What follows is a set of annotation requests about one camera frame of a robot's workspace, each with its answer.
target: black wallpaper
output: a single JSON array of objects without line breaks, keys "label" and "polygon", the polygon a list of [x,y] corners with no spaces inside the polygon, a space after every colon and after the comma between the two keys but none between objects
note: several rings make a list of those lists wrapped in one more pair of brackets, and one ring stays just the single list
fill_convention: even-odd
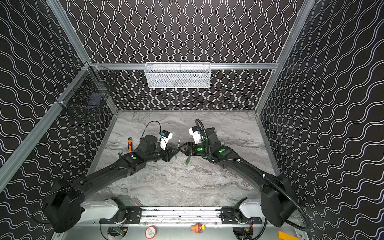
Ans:
[{"label": "black wallpaper", "polygon": [[255,110],[271,70],[213,70],[209,88],[149,88],[144,71],[121,71],[111,96],[118,109]]},{"label": "black wallpaper", "polygon": [[384,1],[318,0],[261,113],[310,238],[384,238]]},{"label": "black wallpaper", "polygon": [[[0,1],[1,166],[82,65],[44,0]],[[96,122],[59,115],[0,193],[1,240],[51,239],[32,209],[58,178],[87,173],[110,120],[107,108]]]},{"label": "black wallpaper", "polygon": [[82,65],[45,1],[0,1],[0,166]]},{"label": "black wallpaper", "polygon": [[276,62],[303,0],[61,0],[93,62]]},{"label": "black wallpaper", "polygon": [[[104,107],[98,121],[75,121],[61,112],[0,194],[0,239],[51,239],[50,224],[36,223],[32,210],[57,179],[86,175],[112,119]],[[42,217],[36,207],[35,218]]]}]

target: white wire basket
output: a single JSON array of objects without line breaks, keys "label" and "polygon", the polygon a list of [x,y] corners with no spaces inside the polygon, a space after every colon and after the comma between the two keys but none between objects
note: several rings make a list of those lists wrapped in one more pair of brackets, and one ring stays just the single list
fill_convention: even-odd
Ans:
[{"label": "white wire basket", "polygon": [[209,88],[211,63],[145,64],[144,74],[150,88]]}]

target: orange handle tool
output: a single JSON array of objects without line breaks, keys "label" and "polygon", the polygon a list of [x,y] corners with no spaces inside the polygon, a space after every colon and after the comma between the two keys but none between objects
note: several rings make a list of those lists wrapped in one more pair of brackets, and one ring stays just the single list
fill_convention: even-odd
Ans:
[{"label": "orange handle tool", "polygon": [[132,138],[128,138],[128,152],[132,152]]}]

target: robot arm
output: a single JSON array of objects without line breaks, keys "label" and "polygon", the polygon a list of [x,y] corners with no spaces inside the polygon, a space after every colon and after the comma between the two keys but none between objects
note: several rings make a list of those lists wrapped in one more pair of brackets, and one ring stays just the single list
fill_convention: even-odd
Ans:
[{"label": "robot arm", "polygon": [[81,203],[87,196],[138,172],[147,162],[169,162],[176,153],[178,150],[172,147],[163,150],[155,136],[147,135],[140,139],[134,152],[122,155],[111,165],[79,179],[57,181],[51,190],[53,194],[43,201],[43,211],[57,233],[65,232],[81,218]]},{"label": "robot arm", "polygon": [[[199,119],[196,119],[196,126],[189,129],[190,134],[194,137],[194,142],[187,142],[180,146],[179,150],[187,156],[201,156],[202,158],[227,169],[258,190],[262,197],[261,210],[265,218],[274,226],[281,227],[284,222],[291,224],[287,219],[298,209],[306,219],[307,226],[304,229],[294,223],[293,226],[301,230],[309,230],[310,222],[302,209],[299,209],[289,180],[283,176],[274,176],[264,172],[253,166],[242,157],[240,157],[233,149],[224,146],[217,138],[215,128],[204,128]],[[242,212],[242,219],[245,220],[250,216]]]}]

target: marble surface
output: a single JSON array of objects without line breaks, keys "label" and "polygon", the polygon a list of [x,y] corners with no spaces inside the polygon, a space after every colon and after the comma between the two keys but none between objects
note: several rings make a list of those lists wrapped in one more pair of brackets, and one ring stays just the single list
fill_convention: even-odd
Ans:
[{"label": "marble surface", "polygon": [[[133,148],[150,121],[157,120],[173,133],[169,145],[193,141],[188,129],[199,118],[205,127],[214,126],[222,144],[234,149],[256,167],[273,173],[263,139],[253,112],[120,112],[96,170],[118,159],[118,152],[128,152],[128,137]],[[145,135],[157,136],[159,125],[151,123]],[[169,163],[150,162],[132,176],[118,180],[94,194],[89,200],[119,197],[126,205],[138,206],[232,206],[243,197],[259,193],[237,175],[209,163],[201,157],[178,153]]]}]

